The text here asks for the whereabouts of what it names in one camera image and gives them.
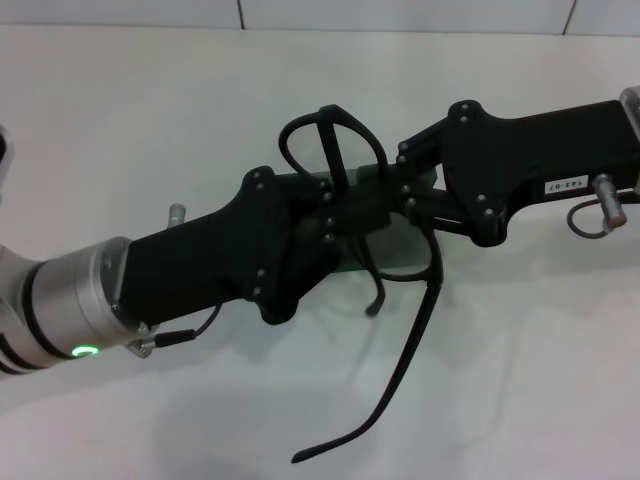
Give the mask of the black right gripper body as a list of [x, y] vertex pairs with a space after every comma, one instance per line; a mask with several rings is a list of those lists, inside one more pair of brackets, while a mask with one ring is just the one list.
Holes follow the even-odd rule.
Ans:
[[639, 139], [617, 100], [515, 119], [460, 101], [442, 141], [446, 188], [478, 246], [503, 243], [521, 209], [593, 193], [599, 175], [619, 190], [639, 177]]

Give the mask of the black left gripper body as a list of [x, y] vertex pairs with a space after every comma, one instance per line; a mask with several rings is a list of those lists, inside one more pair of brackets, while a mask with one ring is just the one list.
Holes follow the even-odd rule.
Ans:
[[281, 280], [300, 190], [300, 176], [260, 167], [222, 209], [131, 242], [121, 311], [153, 326], [244, 299], [271, 325], [290, 320], [298, 302]]

